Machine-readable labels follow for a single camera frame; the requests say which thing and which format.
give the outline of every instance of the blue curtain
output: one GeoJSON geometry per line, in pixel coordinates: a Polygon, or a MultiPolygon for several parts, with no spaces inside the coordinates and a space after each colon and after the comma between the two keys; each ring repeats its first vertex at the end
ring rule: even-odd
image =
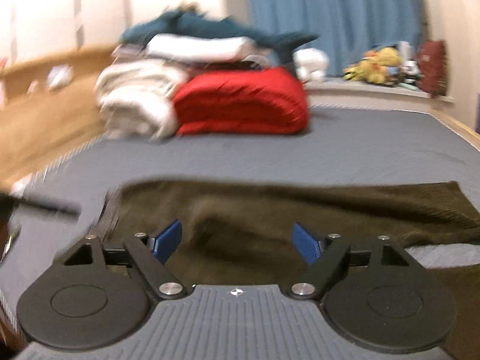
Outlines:
{"type": "Polygon", "coordinates": [[[306,31],[320,38],[306,47],[330,57],[328,74],[358,62],[365,51],[422,41],[422,0],[249,0],[252,25],[270,33],[306,31]]]}

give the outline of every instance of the dark red object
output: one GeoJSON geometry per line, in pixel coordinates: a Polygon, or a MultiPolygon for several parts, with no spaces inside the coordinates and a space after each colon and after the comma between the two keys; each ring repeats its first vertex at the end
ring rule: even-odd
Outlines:
{"type": "Polygon", "coordinates": [[[423,74],[418,87],[432,96],[445,94],[446,48],[443,40],[426,41],[417,56],[418,67],[423,74]]]}
{"type": "Polygon", "coordinates": [[[293,134],[309,119],[303,86],[283,67],[201,74],[175,95],[173,104],[179,135],[293,134]]]}

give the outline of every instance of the folded red quilt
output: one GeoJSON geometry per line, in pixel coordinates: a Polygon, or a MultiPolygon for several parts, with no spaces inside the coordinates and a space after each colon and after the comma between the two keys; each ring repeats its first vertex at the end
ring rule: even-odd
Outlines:
{"type": "Polygon", "coordinates": [[[178,134],[292,134],[308,125],[302,84],[282,67],[216,71],[195,77],[174,97],[178,134]]]}

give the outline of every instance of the gray bed sheet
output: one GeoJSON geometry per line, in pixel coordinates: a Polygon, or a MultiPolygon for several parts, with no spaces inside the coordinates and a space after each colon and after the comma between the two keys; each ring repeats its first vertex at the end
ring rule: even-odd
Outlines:
{"type": "MultiPolygon", "coordinates": [[[[102,140],[27,189],[82,205],[76,224],[19,211],[22,233],[0,269],[0,289],[15,309],[22,292],[59,250],[98,217],[106,192],[145,179],[183,176],[308,186],[416,184],[456,180],[480,208],[480,153],[427,114],[311,109],[301,136],[203,135],[167,142],[102,140]]],[[[413,248],[426,266],[480,263],[478,247],[413,248]]]]}

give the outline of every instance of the crosshair symbol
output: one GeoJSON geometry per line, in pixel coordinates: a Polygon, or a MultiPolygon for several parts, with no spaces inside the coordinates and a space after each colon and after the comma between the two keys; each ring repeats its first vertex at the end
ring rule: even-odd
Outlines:
{"type": "Polygon", "coordinates": [[[238,298],[240,295],[243,295],[245,293],[245,291],[240,289],[240,288],[235,288],[235,289],[231,290],[230,293],[234,297],[238,298]]]}

